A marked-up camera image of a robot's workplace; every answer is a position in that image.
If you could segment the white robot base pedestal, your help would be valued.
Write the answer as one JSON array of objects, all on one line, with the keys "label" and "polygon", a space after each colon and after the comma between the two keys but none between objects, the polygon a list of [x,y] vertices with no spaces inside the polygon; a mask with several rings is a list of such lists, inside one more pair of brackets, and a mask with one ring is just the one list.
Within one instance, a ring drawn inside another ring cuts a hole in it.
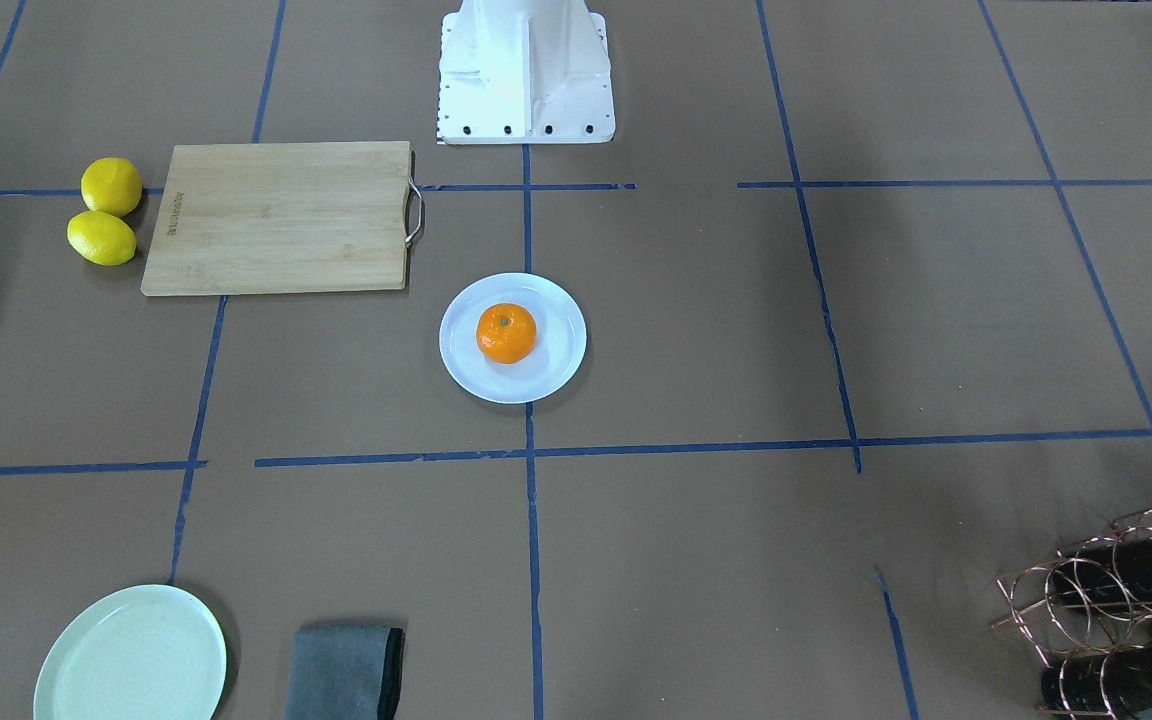
[{"label": "white robot base pedestal", "polygon": [[463,1],[440,24],[435,141],[608,143],[607,23],[584,1]]}]

